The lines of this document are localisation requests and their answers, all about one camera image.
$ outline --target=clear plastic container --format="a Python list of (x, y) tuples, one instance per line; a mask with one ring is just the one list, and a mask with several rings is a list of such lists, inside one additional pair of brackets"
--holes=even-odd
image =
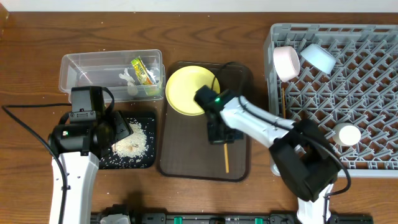
[[(140, 57), (146, 68), (157, 82), (156, 85), (141, 85), (131, 61)], [(135, 86), (128, 86), (120, 78), (124, 70), (133, 77)], [(60, 71), (59, 89), (69, 94), (75, 86), (108, 87), (116, 102), (161, 100), (164, 97), (165, 68), (162, 63), (162, 52), (159, 50), (124, 50), (115, 52), (93, 52), (68, 54), (63, 56)], [(111, 98), (104, 93), (106, 102)]]

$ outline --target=white rice pile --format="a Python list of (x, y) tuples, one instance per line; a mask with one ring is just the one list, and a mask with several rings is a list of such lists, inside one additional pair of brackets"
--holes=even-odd
[(148, 150), (147, 136), (142, 130), (140, 123), (130, 123), (133, 134), (118, 141), (112, 150), (120, 157), (140, 157)]

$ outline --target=gray dish rack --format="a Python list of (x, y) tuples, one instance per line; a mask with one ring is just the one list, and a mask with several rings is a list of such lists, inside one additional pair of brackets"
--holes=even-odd
[[(330, 75), (300, 56), (310, 44), (336, 58)], [(287, 45), (297, 51), (301, 69), (282, 83), (272, 53)], [(272, 114), (282, 116), (283, 87), (286, 118), (317, 122), (353, 177), (398, 177), (398, 26), (274, 24), (264, 42), (264, 65)], [(351, 147), (331, 138), (334, 125), (345, 122), (361, 130), (360, 142)], [(271, 170), (279, 175), (273, 162)]]

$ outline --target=wooden table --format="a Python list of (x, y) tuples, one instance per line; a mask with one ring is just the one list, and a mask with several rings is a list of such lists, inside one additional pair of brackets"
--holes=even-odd
[[(262, 45), (278, 22), (398, 24), (397, 14), (318, 13), (11, 13), (0, 41), (0, 104), (66, 103), (58, 90), (65, 54), (159, 49), (169, 68), (179, 60), (240, 61), (267, 104)], [(158, 109), (165, 101), (117, 104), (122, 110)], [(13, 112), (41, 136), (51, 133), (66, 107)], [(0, 112), (0, 222), (48, 223), (52, 198), (51, 157), (27, 131)], [(344, 187), (339, 179), (335, 189)], [(331, 199), (338, 213), (367, 213), (376, 223), (396, 223), (398, 180), (353, 179), (349, 192)], [(126, 203), (137, 211), (253, 213), (297, 209), (297, 199), (269, 167), (267, 149), (252, 143), (249, 177), (232, 184), (162, 176), (149, 169), (100, 170), (92, 211)]]

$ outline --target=yellow plate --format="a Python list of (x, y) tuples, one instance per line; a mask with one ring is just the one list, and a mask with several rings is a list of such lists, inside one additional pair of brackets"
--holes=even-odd
[[(193, 97), (203, 85), (211, 88), (214, 74), (199, 66), (187, 66), (178, 69), (169, 78), (166, 84), (166, 98), (170, 106), (177, 112), (195, 116), (203, 114), (202, 108), (195, 102)], [(220, 84), (216, 79), (214, 91), (220, 93)]]

